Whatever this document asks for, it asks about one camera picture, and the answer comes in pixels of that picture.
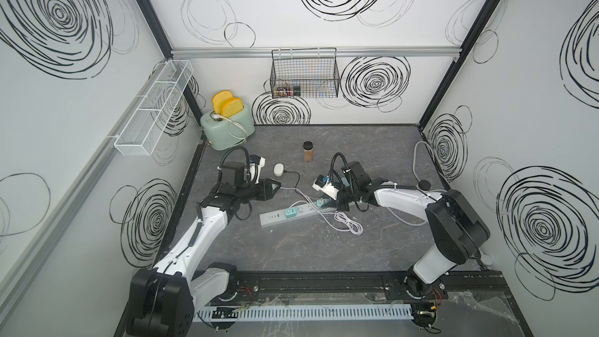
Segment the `white round earbud case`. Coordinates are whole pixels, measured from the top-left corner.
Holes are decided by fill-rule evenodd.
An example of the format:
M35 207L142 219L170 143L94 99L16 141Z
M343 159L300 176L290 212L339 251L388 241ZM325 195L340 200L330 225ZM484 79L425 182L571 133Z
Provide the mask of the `white round earbud case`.
M285 172L285 166L282 163L275 164L273 173L276 177L282 177L284 172Z

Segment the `white power strip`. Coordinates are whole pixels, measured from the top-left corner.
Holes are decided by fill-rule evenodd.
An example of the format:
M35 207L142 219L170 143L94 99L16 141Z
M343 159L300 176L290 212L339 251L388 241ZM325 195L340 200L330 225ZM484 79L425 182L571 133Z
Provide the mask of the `white power strip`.
M323 208L317 208L316 201L300 201L289 208L279 209L274 212L266 212L260 215L262 228L276 226L285 222L296 221L320 214L329 214L336 211L336 203L328 198L329 202Z

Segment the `teal charger with white cable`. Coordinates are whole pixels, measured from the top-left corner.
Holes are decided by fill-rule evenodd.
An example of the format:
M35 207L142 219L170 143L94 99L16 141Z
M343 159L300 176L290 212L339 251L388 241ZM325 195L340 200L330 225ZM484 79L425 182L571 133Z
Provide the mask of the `teal charger with white cable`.
M316 206L317 208L323 208L328 202L329 200L327 198L320 198L316 201Z

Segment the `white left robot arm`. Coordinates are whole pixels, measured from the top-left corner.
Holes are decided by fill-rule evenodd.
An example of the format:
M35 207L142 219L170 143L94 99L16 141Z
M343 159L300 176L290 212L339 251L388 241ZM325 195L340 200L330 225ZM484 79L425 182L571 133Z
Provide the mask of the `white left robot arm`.
M263 179L265 159L244 146L230 148L218 164L218 178L197 203L197 217L178 243L150 269L131 280L125 329L130 336L184 336L197 309L219 296L236 293L234 265L213 263L196 270L218 235L251 201L269 201L280 189Z

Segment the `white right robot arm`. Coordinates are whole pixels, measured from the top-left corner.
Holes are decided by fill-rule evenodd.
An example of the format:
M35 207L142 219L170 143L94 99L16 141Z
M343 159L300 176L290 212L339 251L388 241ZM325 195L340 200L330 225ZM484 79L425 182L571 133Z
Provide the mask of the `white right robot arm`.
M421 180L416 186L401 186L387 179L371 177L360 162L342 167L343 178L326 183L327 195L341 208L353 202L405 212L428 224L434 243L407 271L403 284L415 299L432 293L433 284L457 265L465 264L480 252L491 237L490 229L458 190L430 191Z

